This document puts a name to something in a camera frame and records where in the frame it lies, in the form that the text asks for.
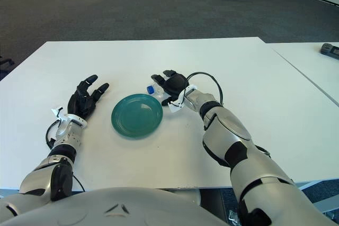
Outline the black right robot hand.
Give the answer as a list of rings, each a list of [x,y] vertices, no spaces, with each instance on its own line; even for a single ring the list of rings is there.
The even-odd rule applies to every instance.
[[[163,74],[167,79],[157,74],[151,75],[151,79],[169,95],[167,99],[161,102],[162,106],[168,106],[168,103],[178,99],[180,92],[189,85],[189,82],[185,76],[174,70],[165,70]]]

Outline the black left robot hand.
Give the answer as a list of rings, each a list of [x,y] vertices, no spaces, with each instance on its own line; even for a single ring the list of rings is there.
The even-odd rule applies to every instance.
[[[97,75],[91,75],[78,84],[76,91],[69,99],[67,105],[68,114],[77,115],[84,120],[87,120],[92,115],[96,108],[96,103],[109,88],[109,84],[105,83],[90,95],[87,90],[97,79]]]

